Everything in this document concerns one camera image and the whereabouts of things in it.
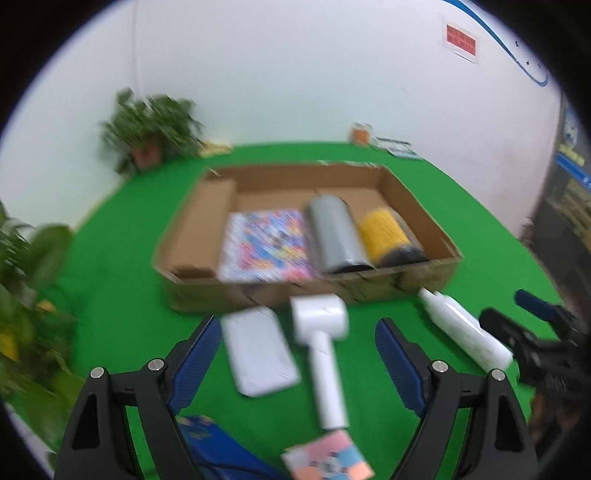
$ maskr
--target blue curved line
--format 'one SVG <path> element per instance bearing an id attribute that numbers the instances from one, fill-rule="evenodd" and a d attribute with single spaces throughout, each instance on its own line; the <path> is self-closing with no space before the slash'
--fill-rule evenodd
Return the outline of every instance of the blue curved line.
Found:
<path id="1" fill-rule="evenodd" d="M 543 80 L 542 82 L 539 80 L 536 80 L 535 78 L 532 77 L 531 73 L 528 72 L 525 67 L 519 63 L 519 60 L 517 60 L 515 58 L 515 55 L 513 55 L 511 53 L 511 50 L 509 50 L 507 48 L 507 46 L 503 43 L 503 41 L 498 37 L 498 35 L 496 33 L 494 33 L 492 31 L 492 28 L 489 27 L 486 22 L 481 19 L 475 12 L 473 12 L 472 10 L 470 10 L 470 8 L 463 4 L 462 2 L 460 2 L 459 0 L 443 0 L 444 2 L 447 2 L 450 5 L 453 5 L 454 7 L 458 7 L 460 10 L 462 10 L 463 12 L 467 13 L 468 15 L 470 15 L 474 20 L 476 20 L 476 22 L 478 22 L 480 24 L 480 26 L 482 28 L 484 28 L 490 35 L 492 38 L 494 38 L 496 40 L 496 42 L 503 48 L 503 50 L 505 50 L 507 52 L 507 54 L 513 59 L 515 60 L 515 63 L 517 65 L 520 66 L 521 70 L 523 70 L 525 72 L 525 74 L 531 78 L 534 82 L 536 82 L 538 85 L 540 85 L 541 87 L 545 87 L 546 85 L 548 85 L 548 73 L 546 73 L 546 79 Z"/>

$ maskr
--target colorful patterned box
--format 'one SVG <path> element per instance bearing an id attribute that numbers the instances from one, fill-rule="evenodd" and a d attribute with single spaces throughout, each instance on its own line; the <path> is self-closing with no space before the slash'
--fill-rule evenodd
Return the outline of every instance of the colorful patterned box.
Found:
<path id="1" fill-rule="evenodd" d="M 295 480 L 365 480 L 374 475 L 344 430 L 293 447 L 281 458 Z"/>
<path id="2" fill-rule="evenodd" d="M 311 278 L 304 232 L 298 210 L 232 213 L 217 277 L 223 282 Z"/>

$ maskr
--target terracotta pot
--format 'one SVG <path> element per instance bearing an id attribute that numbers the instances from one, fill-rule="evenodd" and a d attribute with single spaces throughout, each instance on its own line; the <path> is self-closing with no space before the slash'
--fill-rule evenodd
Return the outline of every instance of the terracotta pot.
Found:
<path id="1" fill-rule="evenodd" d="M 135 166 L 141 171 L 152 170 L 162 163 L 162 148 L 157 140 L 149 140 L 141 147 L 133 147 Z"/>

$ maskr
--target wall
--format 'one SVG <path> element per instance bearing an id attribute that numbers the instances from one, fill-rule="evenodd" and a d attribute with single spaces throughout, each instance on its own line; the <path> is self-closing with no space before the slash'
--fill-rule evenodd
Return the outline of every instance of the wall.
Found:
<path id="1" fill-rule="evenodd" d="M 442 47 L 444 20 L 478 37 L 478 64 Z M 411 141 L 512 233 L 534 207 L 557 86 L 534 83 L 449 2 L 142 0 L 137 29 L 142 93 L 194 99 L 213 140 L 342 141 L 365 121 Z M 525 65 L 527 49 L 514 50 Z"/>
<path id="2" fill-rule="evenodd" d="M 80 30 L 22 98 L 0 147 L 0 199 L 25 222 L 76 224 L 120 182 L 98 123 L 131 85 L 134 3 L 118 2 Z"/>

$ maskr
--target red sign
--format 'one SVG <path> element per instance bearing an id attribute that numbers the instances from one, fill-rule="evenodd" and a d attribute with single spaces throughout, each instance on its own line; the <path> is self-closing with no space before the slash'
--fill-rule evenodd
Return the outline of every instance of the red sign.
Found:
<path id="1" fill-rule="evenodd" d="M 462 50 L 466 50 L 470 55 L 476 56 L 476 39 L 466 35 L 463 31 L 447 26 L 447 41 Z"/>

